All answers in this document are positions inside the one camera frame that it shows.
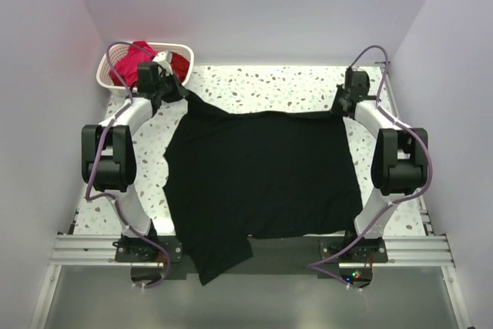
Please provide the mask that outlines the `black t shirt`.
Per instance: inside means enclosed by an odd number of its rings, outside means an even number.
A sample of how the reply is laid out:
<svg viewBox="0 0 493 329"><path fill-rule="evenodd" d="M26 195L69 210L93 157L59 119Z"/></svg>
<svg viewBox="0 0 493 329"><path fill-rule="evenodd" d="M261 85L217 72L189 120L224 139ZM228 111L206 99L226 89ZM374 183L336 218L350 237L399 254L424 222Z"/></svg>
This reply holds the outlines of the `black t shirt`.
<svg viewBox="0 0 493 329"><path fill-rule="evenodd" d="M234 114L186 97L164 157L176 236L201 284L253 256L250 238L350 229L363 202L342 118Z"/></svg>

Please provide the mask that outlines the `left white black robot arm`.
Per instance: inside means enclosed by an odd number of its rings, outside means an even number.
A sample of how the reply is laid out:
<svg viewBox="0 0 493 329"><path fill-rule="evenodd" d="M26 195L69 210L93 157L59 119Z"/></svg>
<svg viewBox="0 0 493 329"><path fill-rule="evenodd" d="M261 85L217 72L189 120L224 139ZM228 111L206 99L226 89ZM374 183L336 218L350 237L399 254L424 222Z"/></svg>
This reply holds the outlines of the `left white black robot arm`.
<svg viewBox="0 0 493 329"><path fill-rule="evenodd" d="M137 159L132 137L164 103L177 102L187 91L170 63L154 59L137 67L136 86L108 119L82 128L82 178L85 199L106 199L121 226L116 246L158 247L153 221L135 187Z"/></svg>

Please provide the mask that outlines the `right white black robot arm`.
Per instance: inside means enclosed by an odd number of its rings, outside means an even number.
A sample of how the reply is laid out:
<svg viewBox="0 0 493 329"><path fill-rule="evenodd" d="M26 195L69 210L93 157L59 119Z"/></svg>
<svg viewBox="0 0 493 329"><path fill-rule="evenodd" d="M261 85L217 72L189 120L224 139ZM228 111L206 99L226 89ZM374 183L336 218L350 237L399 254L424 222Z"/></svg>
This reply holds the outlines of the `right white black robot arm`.
<svg viewBox="0 0 493 329"><path fill-rule="evenodd" d="M356 239L377 240L397 209L428 181L428 133L392 116L369 94L370 77L348 67L336 90L331 112L362 125L375 139L371 162L372 192L355 217Z"/></svg>

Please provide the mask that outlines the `dark red crumpled t shirt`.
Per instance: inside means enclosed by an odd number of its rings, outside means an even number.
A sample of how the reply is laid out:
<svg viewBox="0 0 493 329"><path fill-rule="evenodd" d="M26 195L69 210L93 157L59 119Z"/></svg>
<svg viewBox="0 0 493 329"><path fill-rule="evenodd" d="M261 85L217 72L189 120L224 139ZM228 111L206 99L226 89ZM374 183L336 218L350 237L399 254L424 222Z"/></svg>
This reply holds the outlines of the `dark red crumpled t shirt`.
<svg viewBox="0 0 493 329"><path fill-rule="evenodd" d="M184 83L189 71L189 60L177 52L172 52L172 59L170 62L173 72L176 74L178 80Z"/></svg>

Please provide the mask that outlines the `pink crumpled t shirt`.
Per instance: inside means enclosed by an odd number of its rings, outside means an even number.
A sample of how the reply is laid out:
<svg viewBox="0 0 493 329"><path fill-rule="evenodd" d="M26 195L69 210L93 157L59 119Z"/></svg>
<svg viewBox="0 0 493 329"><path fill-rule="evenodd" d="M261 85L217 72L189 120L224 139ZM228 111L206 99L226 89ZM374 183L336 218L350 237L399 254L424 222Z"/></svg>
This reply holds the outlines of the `pink crumpled t shirt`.
<svg viewBox="0 0 493 329"><path fill-rule="evenodd" d="M157 51L147 42L135 41L127 53L116 62L116 71L126 85L132 86L138 79L138 65L141 62L152 61L156 54Z"/></svg>

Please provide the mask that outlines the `white plastic laundry basket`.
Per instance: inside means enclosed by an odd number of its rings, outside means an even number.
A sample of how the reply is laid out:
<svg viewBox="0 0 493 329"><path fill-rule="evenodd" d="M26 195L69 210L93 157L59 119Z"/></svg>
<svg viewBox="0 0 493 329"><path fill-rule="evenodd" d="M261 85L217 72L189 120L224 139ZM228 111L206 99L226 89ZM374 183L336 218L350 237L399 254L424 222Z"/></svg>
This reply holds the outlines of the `white plastic laundry basket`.
<svg viewBox="0 0 493 329"><path fill-rule="evenodd" d="M116 96L126 96L130 87L133 87L133 91L136 92L136 84L133 84L132 86L126 85L115 68L116 62L127 53L129 47L132 46L133 43L134 42L124 41L112 43L105 51L105 54L103 55L96 72L97 83L101 87L108 89L112 94ZM189 71L185 82L182 83L182 85L185 86L188 83L193 72L193 67L195 63L195 54L193 50L189 46L183 44L165 42L147 43L149 44L149 46L155 49L157 53L166 50L177 52L189 60Z"/></svg>

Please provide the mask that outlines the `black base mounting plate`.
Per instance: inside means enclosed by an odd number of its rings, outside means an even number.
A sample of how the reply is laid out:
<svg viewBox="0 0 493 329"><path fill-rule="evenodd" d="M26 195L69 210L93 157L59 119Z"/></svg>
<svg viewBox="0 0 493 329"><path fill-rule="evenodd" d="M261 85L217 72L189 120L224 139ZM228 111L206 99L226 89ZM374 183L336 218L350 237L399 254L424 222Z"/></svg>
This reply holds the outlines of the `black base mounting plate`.
<svg viewBox="0 0 493 329"><path fill-rule="evenodd" d="M366 287L373 278L373 265L387 263L387 246L382 238L363 239L349 251L332 260L352 238L342 234L314 237L292 237L270 240L249 239L253 256L226 270L228 274L316 274L307 266L324 260L322 278L339 276L344 282ZM198 270L184 252L176 237L158 236L160 248L139 238L120 237L112 243L115 262L132 265L130 277L134 283L154 284L164 276L169 280L184 280Z"/></svg>

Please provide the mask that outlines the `aluminium extrusion rail frame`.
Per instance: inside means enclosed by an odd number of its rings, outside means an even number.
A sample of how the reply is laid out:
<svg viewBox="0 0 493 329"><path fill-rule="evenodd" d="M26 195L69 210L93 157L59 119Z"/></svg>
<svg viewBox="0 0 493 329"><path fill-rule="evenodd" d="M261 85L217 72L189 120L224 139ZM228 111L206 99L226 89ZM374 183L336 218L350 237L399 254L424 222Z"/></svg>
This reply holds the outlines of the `aluminium extrusion rail frame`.
<svg viewBox="0 0 493 329"><path fill-rule="evenodd" d="M164 104L134 137L136 190L161 236L174 237L163 185L163 152L186 112ZM79 202L58 235L35 310L35 328L468 328L451 248L432 228L422 200L399 207L384 234L387 263L366 287L334 275L197 274L153 289L115 262L120 225L109 202Z"/></svg>

